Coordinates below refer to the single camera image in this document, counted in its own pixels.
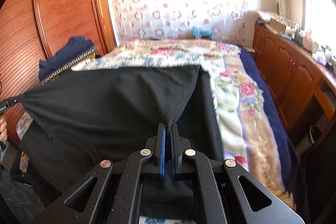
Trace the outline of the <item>person's left hand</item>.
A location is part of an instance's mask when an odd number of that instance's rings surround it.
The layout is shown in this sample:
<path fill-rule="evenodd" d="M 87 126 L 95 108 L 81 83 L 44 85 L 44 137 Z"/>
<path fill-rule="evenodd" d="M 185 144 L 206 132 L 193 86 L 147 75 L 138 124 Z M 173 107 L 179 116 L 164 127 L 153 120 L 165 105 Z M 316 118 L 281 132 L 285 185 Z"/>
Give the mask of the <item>person's left hand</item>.
<path fill-rule="evenodd" d="M 7 121 L 4 116 L 1 116 L 0 119 L 0 141 L 7 141 Z"/>

